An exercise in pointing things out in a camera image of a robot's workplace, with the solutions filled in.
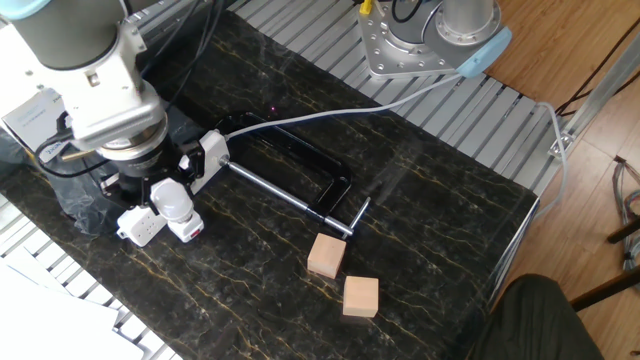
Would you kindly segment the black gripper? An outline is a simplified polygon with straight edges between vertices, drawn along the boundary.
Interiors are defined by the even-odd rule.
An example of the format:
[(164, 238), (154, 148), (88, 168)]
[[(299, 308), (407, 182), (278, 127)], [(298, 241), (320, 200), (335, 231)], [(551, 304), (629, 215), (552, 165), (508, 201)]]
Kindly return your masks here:
[(205, 183), (206, 152), (201, 142), (194, 140), (177, 145), (174, 163), (174, 144), (170, 139), (149, 153), (132, 160), (114, 160), (120, 173), (103, 177), (99, 183), (102, 195), (109, 201), (132, 210), (135, 207), (148, 208), (158, 215), (157, 207), (150, 199), (151, 182), (148, 178), (163, 171), (182, 185), (203, 186)]

